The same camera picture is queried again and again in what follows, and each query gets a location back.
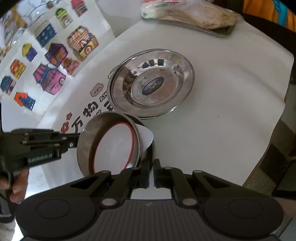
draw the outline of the white tablecloth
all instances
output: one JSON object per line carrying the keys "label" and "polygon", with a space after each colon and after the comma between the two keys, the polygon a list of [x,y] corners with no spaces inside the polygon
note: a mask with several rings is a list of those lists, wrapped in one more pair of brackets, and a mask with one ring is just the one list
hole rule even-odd
{"label": "white tablecloth", "polygon": [[[154,133],[156,157],[163,166],[185,173],[201,169],[243,184],[283,112],[293,64],[291,53],[246,22],[238,24],[228,38],[167,24],[134,25],[75,77],[72,89],[57,98],[39,127],[60,130],[69,112],[83,118],[83,107],[94,100],[89,95],[93,86],[103,83],[105,91],[114,66],[151,48],[179,52],[195,70],[195,84],[184,103],[144,122]],[[51,187],[82,176],[75,150],[43,170]]]}

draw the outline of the plastic bag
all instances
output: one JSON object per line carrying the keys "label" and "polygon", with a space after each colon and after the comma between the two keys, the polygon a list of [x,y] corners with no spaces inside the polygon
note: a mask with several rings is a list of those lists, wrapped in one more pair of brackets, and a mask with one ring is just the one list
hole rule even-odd
{"label": "plastic bag", "polygon": [[142,4],[146,19],[170,20],[206,29],[235,25],[240,15],[205,0],[151,1]]}

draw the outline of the finger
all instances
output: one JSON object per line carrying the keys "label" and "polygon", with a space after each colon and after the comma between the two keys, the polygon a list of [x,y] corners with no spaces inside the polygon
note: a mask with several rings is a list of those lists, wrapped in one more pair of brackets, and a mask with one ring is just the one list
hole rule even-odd
{"label": "finger", "polygon": [[12,191],[14,194],[21,191],[26,191],[28,187],[28,170],[21,171],[20,175],[17,177],[15,182],[12,185]]}
{"label": "finger", "polygon": [[1,190],[9,189],[9,182],[8,182],[7,178],[0,177],[0,189]]}
{"label": "finger", "polygon": [[20,171],[20,175],[21,175],[22,177],[26,177],[26,178],[28,178],[28,176],[29,176],[29,169],[21,170],[21,171]]}
{"label": "finger", "polygon": [[12,193],[10,195],[10,201],[19,204],[25,199],[25,195],[26,195],[26,190],[22,190],[19,193]]}

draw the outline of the pink house drawing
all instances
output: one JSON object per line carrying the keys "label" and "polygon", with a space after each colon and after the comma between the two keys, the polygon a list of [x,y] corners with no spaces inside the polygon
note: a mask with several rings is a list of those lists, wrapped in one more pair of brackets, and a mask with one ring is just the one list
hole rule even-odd
{"label": "pink house drawing", "polygon": [[44,64],[40,64],[33,75],[36,83],[40,84],[44,91],[52,95],[59,92],[66,79],[66,76],[57,68],[50,68]]}
{"label": "pink house drawing", "polygon": [[71,0],[72,9],[76,12],[77,16],[80,17],[87,11],[87,8],[83,0]]}

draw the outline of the metal tray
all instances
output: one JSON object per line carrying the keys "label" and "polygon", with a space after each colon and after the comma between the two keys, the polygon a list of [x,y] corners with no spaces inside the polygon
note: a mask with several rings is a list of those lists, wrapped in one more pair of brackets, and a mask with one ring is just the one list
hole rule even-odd
{"label": "metal tray", "polygon": [[184,26],[184,27],[188,27],[188,28],[193,28],[193,29],[197,29],[209,34],[213,34],[216,36],[220,36],[220,37],[227,37],[229,36],[232,31],[234,30],[235,25],[233,26],[229,26],[229,27],[225,27],[225,28],[217,28],[217,29],[205,29],[205,28],[201,28],[201,27],[197,27],[195,25],[189,24],[189,23],[181,23],[178,21],[171,21],[171,20],[159,20],[159,19],[146,19],[146,18],[142,18],[145,21],[148,22],[157,22],[157,23],[170,23],[170,24],[175,24],[175,25],[179,25],[179,26]]}

